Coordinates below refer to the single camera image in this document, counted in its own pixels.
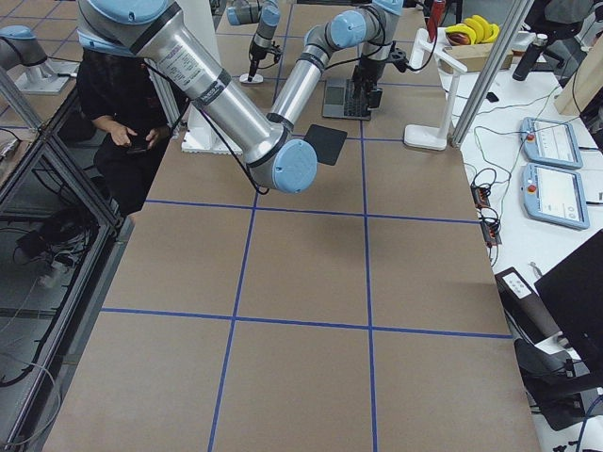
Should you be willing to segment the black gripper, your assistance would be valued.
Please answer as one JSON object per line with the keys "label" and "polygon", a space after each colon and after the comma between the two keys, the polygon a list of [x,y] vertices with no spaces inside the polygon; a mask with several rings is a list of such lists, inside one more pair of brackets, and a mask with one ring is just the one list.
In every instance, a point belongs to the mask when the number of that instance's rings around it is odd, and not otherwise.
{"label": "black gripper", "polygon": [[381,104],[383,90],[377,88],[378,81],[383,76],[386,60],[377,60],[361,56],[354,67],[352,82],[354,85],[353,99],[358,111],[369,111]]}
{"label": "black gripper", "polygon": [[265,38],[258,33],[253,35],[249,51],[251,64],[247,76],[248,81],[254,81],[256,79],[259,62],[264,60],[271,52],[272,44],[272,38]]}

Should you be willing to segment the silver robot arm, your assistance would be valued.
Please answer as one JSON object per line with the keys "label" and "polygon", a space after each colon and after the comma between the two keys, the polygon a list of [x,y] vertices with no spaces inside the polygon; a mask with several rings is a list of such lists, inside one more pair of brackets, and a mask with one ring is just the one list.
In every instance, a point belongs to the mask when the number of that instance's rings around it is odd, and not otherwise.
{"label": "silver robot arm", "polygon": [[290,133],[333,53],[363,44],[363,56],[387,60],[402,14],[400,1],[373,1],[348,9],[310,29],[305,46],[268,115],[185,25],[175,1],[80,1],[78,30],[105,53],[155,62],[241,149],[259,186],[299,193],[314,181],[318,157],[312,145]]}
{"label": "silver robot arm", "polygon": [[232,26],[257,24],[250,43],[248,58],[249,70],[239,77],[242,84],[259,84],[263,76],[258,74],[261,62],[268,55],[273,57],[272,66],[282,57],[281,47],[274,41],[274,35],[281,19],[277,1],[234,1],[226,10],[228,22]]}

